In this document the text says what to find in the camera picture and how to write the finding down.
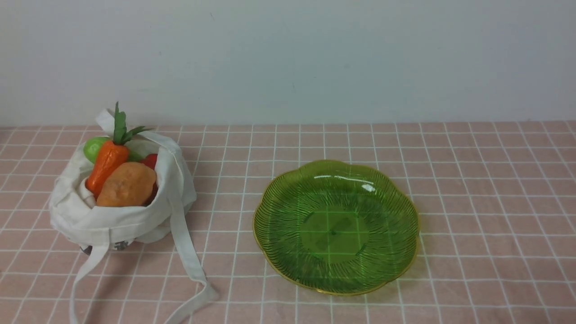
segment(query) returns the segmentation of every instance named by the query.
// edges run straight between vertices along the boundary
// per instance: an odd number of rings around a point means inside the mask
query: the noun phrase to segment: white cloth bag
[[[104,110],[96,121],[111,136],[114,118]],[[88,260],[82,265],[72,286],[70,296],[70,323],[78,324],[75,312],[75,290],[78,282],[102,261],[116,242],[151,243],[165,237],[170,231],[182,264],[193,281],[204,288],[182,304],[166,321],[179,324],[195,310],[217,297],[206,280],[184,215],[196,200],[192,175],[182,157],[180,147],[171,138],[149,131],[140,133],[127,146],[140,152],[158,152],[156,174],[158,193],[147,207],[109,208],[95,206],[92,193],[84,186],[93,165],[78,148],[61,176],[56,179],[50,195],[50,223],[71,242],[92,246]]]

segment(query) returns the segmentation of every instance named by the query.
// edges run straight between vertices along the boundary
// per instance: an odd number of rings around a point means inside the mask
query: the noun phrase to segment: toy carrot
[[[128,131],[126,128],[126,113],[118,109],[118,102],[116,102],[114,135],[111,140],[104,142],[102,145],[94,163],[94,170],[92,170],[90,177],[86,180],[86,188],[94,194],[95,198],[100,195],[104,182],[110,174],[121,164],[128,161],[130,150],[124,144],[132,140],[134,135],[146,130],[149,129],[139,126]]]

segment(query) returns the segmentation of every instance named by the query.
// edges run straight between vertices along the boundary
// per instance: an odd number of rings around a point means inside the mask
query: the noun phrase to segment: bag handle
[[[215,300],[218,294],[206,280],[204,270],[192,244],[192,239],[186,226],[186,219],[184,218],[184,206],[182,205],[181,197],[174,187],[170,187],[168,190],[168,200],[170,200],[172,205],[170,227],[176,251],[178,251],[190,280],[199,282],[204,286],[199,293],[178,307],[165,322],[165,324],[180,324],[186,317],[191,316],[195,310]]]
[[[101,245],[96,245],[92,247],[92,252],[88,257],[88,260],[84,262],[84,264],[78,270],[78,274],[74,279],[74,283],[72,284],[72,293],[70,295],[70,308],[69,308],[69,317],[70,317],[70,324],[78,324],[78,318],[76,317],[76,285],[82,278],[84,278],[88,273],[90,273],[94,268],[104,259],[106,252],[110,248],[110,232],[109,230],[103,230],[102,234],[107,236],[107,240],[103,240]]]

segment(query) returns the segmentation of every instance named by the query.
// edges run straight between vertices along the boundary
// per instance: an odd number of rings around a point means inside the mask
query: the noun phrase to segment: toy vegetable
[[[156,161],[158,161],[158,154],[148,154],[146,158],[139,160],[140,163],[151,168],[152,170],[156,169]]]
[[[86,144],[84,144],[84,156],[86,156],[90,162],[96,163],[98,152],[100,152],[102,145],[109,140],[111,140],[111,138],[106,136],[92,137],[86,142]],[[130,154],[128,155],[128,162],[138,162],[142,159],[143,157],[134,151],[130,151]]]
[[[151,168],[138,162],[123,163],[104,182],[96,206],[142,206],[155,183],[156,172]]]
[[[118,102],[114,112],[114,135],[111,140],[105,141],[98,152],[94,170],[86,180],[86,188],[90,190],[96,199],[102,192],[104,182],[117,167],[128,160],[130,150],[124,146],[134,135],[149,129],[138,126],[130,131],[126,128],[126,113],[120,112]]]

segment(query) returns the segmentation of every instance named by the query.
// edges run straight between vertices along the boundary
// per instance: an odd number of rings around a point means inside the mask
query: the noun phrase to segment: green plate
[[[359,295],[410,267],[419,220],[408,197],[379,171],[320,160],[272,181],[253,230],[284,278],[323,293]]]

